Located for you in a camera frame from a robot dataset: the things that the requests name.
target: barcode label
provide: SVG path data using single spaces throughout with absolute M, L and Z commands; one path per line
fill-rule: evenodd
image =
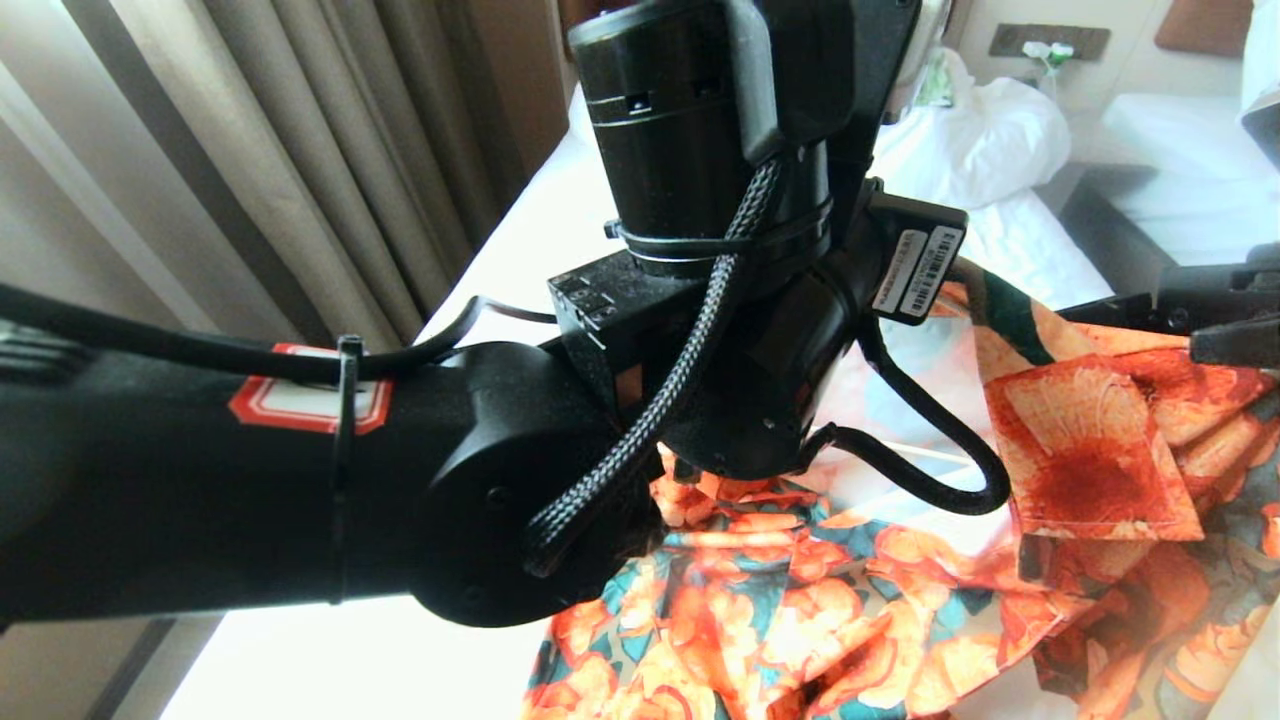
M 906 295 L 906 288 L 911 283 L 911 270 L 919 263 L 920 254 L 924 252 L 928 241 L 929 236 L 920 231 L 902 232 L 897 241 L 897 250 L 893 252 L 893 260 L 888 265 L 888 273 L 881 282 L 872 307 L 881 313 L 897 311 L 902 296 Z
M 964 232 L 956 228 L 937 227 L 929 236 L 929 242 L 920 256 L 920 264 L 911 275 L 910 290 L 902 304 L 902 313 L 913 318 L 923 318 L 942 287 L 942 278 L 955 259 Z

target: label sticker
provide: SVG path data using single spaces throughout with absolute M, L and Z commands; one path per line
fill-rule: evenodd
M 335 350 L 279 343 L 275 352 L 337 357 Z M 369 380 L 356 387 L 356 434 L 362 436 L 387 423 L 390 410 L 390 380 Z M 229 402 L 246 425 L 268 425 L 333 434 L 338 432 L 340 396 L 337 387 L 298 384 L 280 378 L 250 377 Z
M 920 265 L 911 277 L 911 290 L 908 291 L 901 307 L 904 313 L 913 318 L 923 318 L 929 307 L 933 307 L 933 300 L 942 288 L 942 278 L 951 266 L 956 251 L 960 250 L 961 237 L 964 233 L 956 228 L 943 225 L 934 228 L 929 243 L 924 247 Z
M 911 270 L 915 269 L 916 263 L 920 260 L 920 254 L 924 252 L 928 240 L 929 236 L 920 231 L 902 232 L 902 236 L 897 241 L 897 251 L 893 252 L 893 260 L 888 265 L 884 281 L 881 282 L 879 292 L 876 293 L 876 301 L 872 302 L 872 307 L 881 313 L 897 311 L 902 301 L 902 295 L 906 293 L 908 284 L 911 282 Z

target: wall outlet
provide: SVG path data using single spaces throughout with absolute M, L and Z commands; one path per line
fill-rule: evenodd
M 992 58 L 1021 58 L 1027 42 L 1065 42 L 1075 47 L 1073 60 L 1100 60 L 1108 40 L 1111 31 L 1105 27 L 1000 23 L 987 54 Z

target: headboard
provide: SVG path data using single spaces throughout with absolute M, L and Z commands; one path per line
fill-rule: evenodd
M 1253 0 L 1174 0 L 1156 33 L 1162 50 L 1240 58 Z

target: red and white sticker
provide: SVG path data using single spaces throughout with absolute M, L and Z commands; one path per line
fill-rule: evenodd
M 334 350 L 282 342 L 275 352 L 337 357 Z M 246 425 L 269 425 L 292 430 L 333 434 L 338 432 L 338 388 L 300 384 L 280 378 L 250 377 L 229 404 Z M 356 387 L 356 434 L 362 436 L 387 423 L 392 406 L 390 380 L 369 380 Z

